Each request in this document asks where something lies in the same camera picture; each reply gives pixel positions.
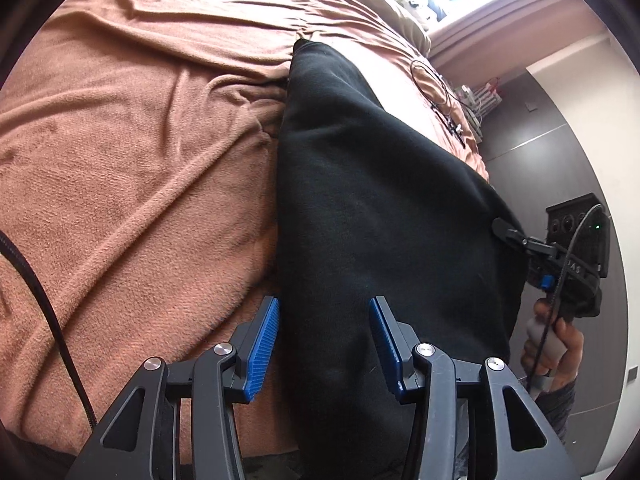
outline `person's hand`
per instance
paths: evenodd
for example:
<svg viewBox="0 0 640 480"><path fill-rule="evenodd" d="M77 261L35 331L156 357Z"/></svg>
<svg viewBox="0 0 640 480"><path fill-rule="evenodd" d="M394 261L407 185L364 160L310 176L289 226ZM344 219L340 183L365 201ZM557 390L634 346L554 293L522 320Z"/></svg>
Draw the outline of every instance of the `person's hand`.
<svg viewBox="0 0 640 480"><path fill-rule="evenodd" d="M542 323L546 322L550 309L551 307L547 300L544 299L537 300L533 306L533 312L536 318ZM551 326L554 325L555 321L556 315L554 314L551 320ZM567 323L564 319L558 320L554 331L558 339L566 346L566 352L558 362L553 361L543 348L536 368L536 375L545 375L549 370L557 369L553 383L551 384L551 392L566 386L577 377L578 368L580 368L580 362L582 361L582 348L584 347L584 335L582 332L572 324ZM537 352L538 345L532 340L527 339L524 343L524 349L522 350L522 357L520 358L520 363L527 374L529 374L533 368L533 361L536 358Z"/></svg>

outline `blue button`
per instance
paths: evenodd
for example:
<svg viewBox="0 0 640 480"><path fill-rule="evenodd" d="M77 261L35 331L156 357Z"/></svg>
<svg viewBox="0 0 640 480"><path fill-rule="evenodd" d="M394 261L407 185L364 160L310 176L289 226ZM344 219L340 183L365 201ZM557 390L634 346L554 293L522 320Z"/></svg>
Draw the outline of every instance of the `blue button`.
<svg viewBox="0 0 640 480"><path fill-rule="evenodd" d="M545 292L551 292L555 284L556 284L556 279L550 274L546 274L545 276L542 277L542 280L540 281L540 288Z"/></svg>

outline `bed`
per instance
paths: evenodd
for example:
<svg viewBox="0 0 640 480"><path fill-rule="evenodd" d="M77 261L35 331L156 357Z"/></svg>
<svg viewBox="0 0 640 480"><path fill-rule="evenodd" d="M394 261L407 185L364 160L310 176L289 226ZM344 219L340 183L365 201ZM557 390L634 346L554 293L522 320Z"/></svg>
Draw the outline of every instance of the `bed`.
<svg viewBox="0 0 640 480"><path fill-rule="evenodd" d="M274 163L297 38L334 47L389 113L487 178L458 103L412 70L429 47L414 25L387 0L67 0L42 27L0 92L0 225L48 292L98 418L144 359L198 355L277 291ZM244 456L296 447L276 370L237 410ZM71 454L90 432L5 261L0 418Z"/></svg>

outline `black cable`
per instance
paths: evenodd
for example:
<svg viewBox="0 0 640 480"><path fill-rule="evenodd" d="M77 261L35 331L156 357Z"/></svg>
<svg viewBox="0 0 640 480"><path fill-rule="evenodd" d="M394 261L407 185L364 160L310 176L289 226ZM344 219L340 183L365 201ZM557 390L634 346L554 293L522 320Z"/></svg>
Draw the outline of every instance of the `black cable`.
<svg viewBox="0 0 640 480"><path fill-rule="evenodd" d="M540 345L538 346L538 350L536 351L536 357L533 359L533 366L527 375L527 392L530 393L531 390L531 381L533 380L533 376L536 374L536 368L538 368L538 364L540 362L540 358L542 357L542 351L546 343L546 338L549 334L549 329L551 328L551 320L553 319L554 314L556 313L556 303L559 303L560 293L562 292L562 286L564 285L564 281L566 280L566 274L569 269L569 262L571 261L571 255L574 252L575 244L578 240L578 234L582 230L583 226L586 225L589 216L593 214L594 211L598 209L603 209L602 204L596 204L592 206L591 209L587 211L584 215L582 221L578 224L578 227L575 229L574 235L571 237L571 241L569 242L569 246L567 247L566 254L564 255L564 261L562 262L562 269L560 270L560 276L558 277L558 282L554 287L554 292L551 295L551 310L549 310L548 316L546 316L545 321L545 329L542 333L542 338L540 338Z"/></svg>
<svg viewBox="0 0 640 480"><path fill-rule="evenodd" d="M418 66L421 69L423 69L428 75L431 76L431 78L437 80L440 82L440 87L442 88L442 91L444 92L444 94L447 96L446 100L443 103L436 103L435 101L433 101L433 99L431 99L427 94L424 93L424 91L422 90L422 88L420 87L420 85L418 85L418 83L415 80L415 75L414 75L414 66ZM438 74L433 68L431 68L430 66L428 66L425 62L423 62L420 59L413 59L411 64L409 65L409 72L411 73L411 80L414 82L414 84L418 87L418 90L420 91L420 93L423 95L423 97L425 99L427 99L427 101L429 101L431 104L435 104L436 106L451 106L451 99L455 99L456 101L458 101L463 107L465 107L467 110L469 110L473 115L477 115L478 114L478 110L474 110L471 106L469 106L468 104L466 104L465 102L461 101L457 95L455 95L454 93L451 93L449 91L449 88L447 87L447 84L444 82L443 77Z"/></svg>
<svg viewBox="0 0 640 480"><path fill-rule="evenodd" d="M42 288L40 280L36 276L36 273L33 271L33 269L31 269L31 266L29 265L25 257L22 256L22 253L18 250L14 243L9 240L7 235L5 235L2 231L0 231L0 253L9 261L9 263L12 264L12 266L14 266L14 269L17 270L18 273L22 276L22 279L29 287L29 290L33 294L33 297L38 302L38 306L44 314L44 317L47 320L47 324L49 325L49 329L51 330L51 335L58 345L58 351L60 352L60 357L62 357L62 362L65 364L66 371L71 378L71 382L73 383L76 392L78 393L78 397L80 397L80 402L82 402L82 407L84 408L86 418L89 421L89 426L93 431L97 425L94 409L91 406L89 396L86 394L84 386L82 386L82 381L80 380L80 376L78 375L78 370L76 370L76 366L74 365L71 354L69 353L69 348L66 346L65 337L62 334L60 323L58 322L56 313L51 306L49 298L47 297L47 293L44 291L44 288Z"/></svg>

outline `black device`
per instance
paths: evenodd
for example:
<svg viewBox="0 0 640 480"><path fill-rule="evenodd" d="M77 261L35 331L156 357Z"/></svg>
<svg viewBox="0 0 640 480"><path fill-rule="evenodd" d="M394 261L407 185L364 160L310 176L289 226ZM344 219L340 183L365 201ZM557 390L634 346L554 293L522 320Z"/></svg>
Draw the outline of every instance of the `black device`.
<svg viewBox="0 0 640 480"><path fill-rule="evenodd" d="M530 256L527 282L551 292L560 279L572 238L594 207L575 237L566 263L566 279L559 291L559 315L567 320L596 317L600 313L600 279L606 278L609 270L610 246L610 220L604 204L589 193L548 207L545 241L527 237L501 218L492 223L492 230L500 240Z"/></svg>
<svg viewBox="0 0 640 480"><path fill-rule="evenodd" d="M470 480L578 480L564 446L524 387L499 358L482 365L451 359L397 322L384 296L369 323L388 390L415 404L402 480L452 480L457 399L468 403Z"/></svg>
<svg viewBox="0 0 640 480"><path fill-rule="evenodd" d="M179 480L180 401L191 399L193 477L243 480L232 404L262 387L279 322L278 300L265 296L229 343L199 358L147 359L84 444L66 480Z"/></svg>

